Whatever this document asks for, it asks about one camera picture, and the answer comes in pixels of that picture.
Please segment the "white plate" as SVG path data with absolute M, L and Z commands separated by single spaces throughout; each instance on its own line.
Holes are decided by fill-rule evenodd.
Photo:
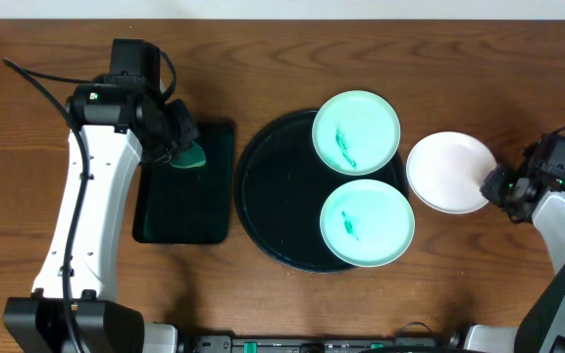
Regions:
M 416 143 L 406 161 L 406 175 L 414 194 L 426 205 L 461 215 L 486 206 L 480 187 L 496 166 L 491 151 L 477 138 L 442 131 Z

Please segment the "mint green plate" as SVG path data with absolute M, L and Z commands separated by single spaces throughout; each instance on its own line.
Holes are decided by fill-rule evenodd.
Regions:
M 396 154 L 400 136 L 394 108 L 380 95 L 364 90 L 330 98 L 311 128 L 319 159 L 330 169 L 354 177 L 386 166 Z
M 398 259 L 415 234 L 410 203 L 395 187 L 374 179 L 343 184 L 326 199 L 320 232 L 338 259 L 356 267 L 380 267 Z

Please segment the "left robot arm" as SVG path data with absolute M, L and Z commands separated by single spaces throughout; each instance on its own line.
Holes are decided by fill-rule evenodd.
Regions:
M 28 297 L 8 299 L 4 326 L 25 352 L 176 352 L 180 334 L 117 302 L 117 253 L 141 163 L 166 163 L 196 132 L 184 103 L 156 89 L 80 85 L 63 108 L 69 168 L 49 253 Z

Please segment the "green sponge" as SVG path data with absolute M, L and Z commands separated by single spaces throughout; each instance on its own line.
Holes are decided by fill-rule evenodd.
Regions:
M 178 153 L 170 161 L 170 165 L 177 169 L 199 168 L 203 167 L 205 164 L 205 152 L 196 142 L 192 142 L 188 149 Z

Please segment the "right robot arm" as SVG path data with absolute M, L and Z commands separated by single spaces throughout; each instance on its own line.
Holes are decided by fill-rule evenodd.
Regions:
M 470 325 L 448 346 L 459 352 L 565 352 L 565 170 L 540 163 L 517 175 L 499 165 L 481 192 L 512 222 L 535 227 L 555 277 L 518 327 Z

